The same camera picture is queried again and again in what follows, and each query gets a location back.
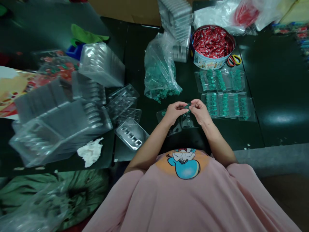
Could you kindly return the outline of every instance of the green fabric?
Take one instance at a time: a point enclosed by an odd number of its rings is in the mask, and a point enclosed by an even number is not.
[[[77,47],[77,44],[76,43],[82,43],[80,40],[78,40],[78,39],[74,39],[74,38],[72,38],[71,39],[71,44],[74,46],[74,47]]]
[[[95,35],[91,32],[85,31],[84,29],[77,26],[76,24],[71,25],[71,31],[72,31],[74,39],[77,39],[86,44],[93,44],[93,43],[102,42],[102,41],[109,39],[109,36]]]
[[[5,15],[6,13],[7,13],[7,8],[4,5],[0,4],[0,17]]]
[[[82,222],[103,202],[108,194],[108,170],[83,170],[14,177],[0,190],[3,214],[12,213],[48,183],[66,181],[69,211],[59,230]]]

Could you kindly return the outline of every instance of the hand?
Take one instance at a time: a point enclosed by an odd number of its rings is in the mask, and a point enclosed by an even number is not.
[[[200,99],[192,100],[189,109],[196,117],[198,124],[201,126],[207,126],[212,123],[212,119],[208,113],[207,107]]]
[[[162,122],[166,123],[168,126],[172,126],[175,124],[176,119],[180,116],[183,115],[185,113],[187,113],[189,110],[188,109],[184,109],[185,106],[187,106],[188,104],[185,102],[175,102],[173,104],[170,104],[167,107],[166,113],[162,119]]]

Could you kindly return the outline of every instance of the crumpled paper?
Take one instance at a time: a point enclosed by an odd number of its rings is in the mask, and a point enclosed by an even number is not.
[[[102,139],[104,138],[90,141],[85,146],[78,148],[77,154],[85,161],[85,168],[90,167],[100,157],[103,145],[99,144],[99,142]]]

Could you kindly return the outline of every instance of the person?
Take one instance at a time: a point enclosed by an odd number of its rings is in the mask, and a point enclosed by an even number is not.
[[[194,148],[158,156],[187,103],[166,114],[83,231],[300,231],[259,181],[238,164],[201,100],[191,101],[213,157]]]

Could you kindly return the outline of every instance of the scissors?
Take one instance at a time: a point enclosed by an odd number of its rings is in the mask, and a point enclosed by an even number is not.
[[[242,60],[238,55],[230,55],[228,58],[228,65],[234,67],[235,65],[241,64]]]

